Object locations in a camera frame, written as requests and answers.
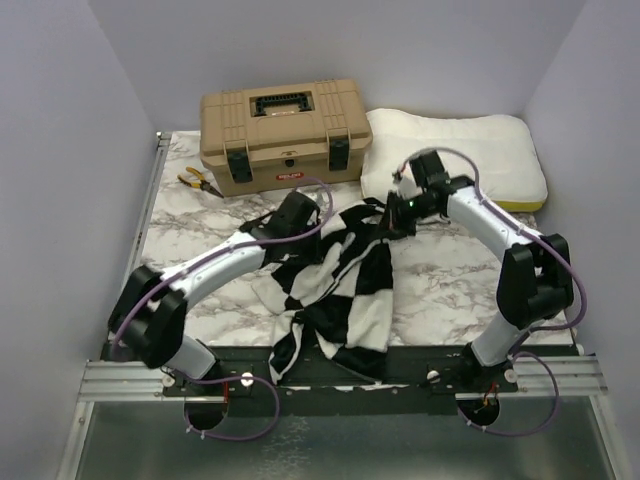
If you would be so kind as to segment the black white checkered pillowcase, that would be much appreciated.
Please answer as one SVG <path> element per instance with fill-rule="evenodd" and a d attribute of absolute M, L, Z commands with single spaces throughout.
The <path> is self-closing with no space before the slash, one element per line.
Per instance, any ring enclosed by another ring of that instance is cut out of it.
<path fill-rule="evenodd" d="M 379 229 L 384 205 L 365 198 L 321 230 L 319 260 L 288 260 L 254 281 L 274 315 L 270 377 L 278 383 L 299 357 L 306 333 L 326 358 L 368 377 L 386 358 L 394 311 L 391 238 Z"/>

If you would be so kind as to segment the white pillow yellow edge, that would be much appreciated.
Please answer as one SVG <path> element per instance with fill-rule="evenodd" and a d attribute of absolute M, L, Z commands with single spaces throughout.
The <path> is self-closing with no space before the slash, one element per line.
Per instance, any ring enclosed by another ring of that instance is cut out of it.
<path fill-rule="evenodd" d="M 367 113 L 373 141 L 360 179 L 362 195 L 384 201 L 392 175 L 412 154 L 436 147 L 470 157 L 484 194 L 509 212 L 536 212 L 548 190 L 528 126 L 509 115 L 436 119 L 396 109 Z"/>

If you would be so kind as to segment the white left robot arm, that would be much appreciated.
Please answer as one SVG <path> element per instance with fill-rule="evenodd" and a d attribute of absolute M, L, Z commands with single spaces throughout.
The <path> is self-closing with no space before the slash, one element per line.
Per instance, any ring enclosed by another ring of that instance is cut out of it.
<path fill-rule="evenodd" d="M 292 191 L 275 211 L 191 260 L 164 271 L 137 267 L 108 320 L 112 346 L 124 343 L 150 369 L 179 372 L 199 394 L 214 392 L 221 380 L 217 358 L 185 333 L 186 314 L 232 280 L 314 245 L 319 214 L 314 200 Z"/>

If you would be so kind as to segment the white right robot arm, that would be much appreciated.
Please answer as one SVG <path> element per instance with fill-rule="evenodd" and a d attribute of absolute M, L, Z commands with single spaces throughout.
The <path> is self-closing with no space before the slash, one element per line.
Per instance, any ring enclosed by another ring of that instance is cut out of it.
<path fill-rule="evenodd" d="M 573 304 L 568 242 L 518 223 L 482 193 L 477 173 L 451 176 L 435 149 L 411 155 L 392 178 L 381 222 L 390 236 L 412 235 L 418 221 L 439 215 L 462 225 L 501 263 L 497 312 L 450 375 L 481 391 L 531 333 Z"/>

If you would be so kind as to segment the tan plastic toolbox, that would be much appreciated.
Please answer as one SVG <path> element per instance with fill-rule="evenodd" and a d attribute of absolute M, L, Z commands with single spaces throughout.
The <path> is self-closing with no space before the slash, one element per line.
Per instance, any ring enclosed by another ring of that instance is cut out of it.
<path fill-rule="evenodd" d="M 309 177 L 356 181 L 372 140 L 353 79 L 225 91 L 200 101 L 201 163 L 225 197 L 287 189 Z"/>

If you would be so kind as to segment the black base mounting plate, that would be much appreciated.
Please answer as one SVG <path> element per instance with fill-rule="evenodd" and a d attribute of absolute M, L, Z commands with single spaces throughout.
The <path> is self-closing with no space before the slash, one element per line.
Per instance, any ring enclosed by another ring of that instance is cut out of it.
<path fill-rule="evenodd" d="M 461 351 L 393 346 L 368 377 L 326 358 L 318 344 L 306 342 L 273 390 L 238 382 L 229 387 L 201 385 L 177 376 L 155 396 L 184 400 L 197 414 L 229 405 L 232 414 L 244 417 L 265 416 L 274 405 L 282 414 L 296 416 L 453 415 L 460 403 L 516 391 L 516 384 L 504 377 L 505 366 L 492 367 L 477 379 L 460 373 Z"/>

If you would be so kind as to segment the yellow handled pliers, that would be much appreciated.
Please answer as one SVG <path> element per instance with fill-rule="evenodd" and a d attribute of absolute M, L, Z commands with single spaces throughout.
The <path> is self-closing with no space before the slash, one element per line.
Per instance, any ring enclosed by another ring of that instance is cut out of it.
<path fill-rule="evenodd" d="M 213 184 L 208 181 L 198 169 L 188 166 L 185 168 L 185 172 L 186 175 L 177 175 L 178 181 L 183 185 L 188 186 L 192 189 L 207 192 L 218 198 L 224 197 L 224 195 L 216 187 L 214 187 Z"/>

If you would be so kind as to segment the aluminium left side rail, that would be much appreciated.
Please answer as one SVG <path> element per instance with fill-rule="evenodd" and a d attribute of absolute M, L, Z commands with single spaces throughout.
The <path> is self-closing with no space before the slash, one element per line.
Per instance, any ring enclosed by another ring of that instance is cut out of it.
<path fill-rule="evenodd" d="M 152 164 L 149 182 L 147 184 L 147 188 L 144 194 L 142 207 L 138 217 L 137 227 L 134 233 L 133 244 L 130 250 L 129 258 L 126 265 L 126 270 L 124 273 L 124 278 L 121 284 L 122 289 L 124 289 L 124 287 L 126 286 L 126 283 L 130 277 L 130 274 L 137 267 L 141 258 L 144 242 L 146 240 L 149 222 L 153 212 L 153 206 L 155 203 L 155 199 L 156 199 L 157 192 L 160 185 L 160 180 L 162 177 L 167 154 L 169 151 L 171 138 L 172 138 L 171 132 L 157 133 L 157 146 L 156 146 L 155 158 Z"/>

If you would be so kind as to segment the aluminium rail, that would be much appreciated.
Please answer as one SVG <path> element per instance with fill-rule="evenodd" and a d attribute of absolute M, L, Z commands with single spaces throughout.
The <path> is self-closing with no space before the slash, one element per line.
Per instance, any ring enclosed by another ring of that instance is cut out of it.
<path fill-rule="evenodd" d="M 162 177 L 167 154 L 169 151 L 171 138 L 172 138 L 171 132 L 157 133 L 157 146 L 156 146 L 155 158 L 152 164 L 149 182 L 147 184 L 147 188 L 144 194 L 142 207 L 138 217 L 137 227 L 134 233 L 133 244 L 130 250 L 129 258 L 126 265 L 126 270 L 124 273 L 124 278 L 121 284 L 122 289 L 124 289 L 124 287 L 126 286 L 126 283 L 130 277 L 130 274 L 137 267 L 141 258 L 144 242 L 146 240 L 149 222 L 153 212 L 153 206 L 155 203 L 155 199 L 156 199 L 157 192 L 160 185 L 160 180 Z"/>
<path fill-rule="evenodd" d="M 541 362 L 526 357 L 516 361 L 514 367 L 499 376 L 497 395 L 509 397 L 551 397 L 554 393 L 569 397 L 604 395 L 608 387 L 598 359 L 594 356 L 544 357 Z M 282 389 L 286 396 L 297 393 L 360 393 L 384 392 L 405 394 L 416 381 L 400 380 L 390 384 L 349 384 L 340 380 L 329 386 L 322 380 L 318 386 L 308 381 L 298 382 Z M 160 370 L 149 370 L 140 362 L 90 362 L 81 381 L 81 402 L 145 402 L 145 401 L 200 401 L 215 402 L 223 395 L 209 394 L 203 387 L 180 386 L 178 381 Z"/>

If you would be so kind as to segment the aluminium front rail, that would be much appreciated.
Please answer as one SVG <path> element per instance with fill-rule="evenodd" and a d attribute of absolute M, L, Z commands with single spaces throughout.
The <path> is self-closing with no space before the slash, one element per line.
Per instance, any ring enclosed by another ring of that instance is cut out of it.
<path fill-rule="evenodd" d="M 551 397 L 554 393 L 569 397 L 604 395 L 608 387 L 598 359 L 594 356 L 544 357 L 541 362 L 526 357 L 516 361 L 514 367 L 499 376 L 497 395 L 509 397 Z M 384 392 L 405 394 L 416 381 L 400 380 L 390 384 L 349 384 L 340 380 L 329 386 L 322 380 L 318 386 L 308 381 L 298 382 L 282 389 L 286 396 L 297 393 L 360 393 Z M 178 381 L 160 370 L 149 370 L 140 362 L 90 362 L 81 381 L 81 402 L 145 402 L 145 401 L 200 401 L 215 402 L 223 395 L 209 394 L 203 387 L 180 386 Z"/>

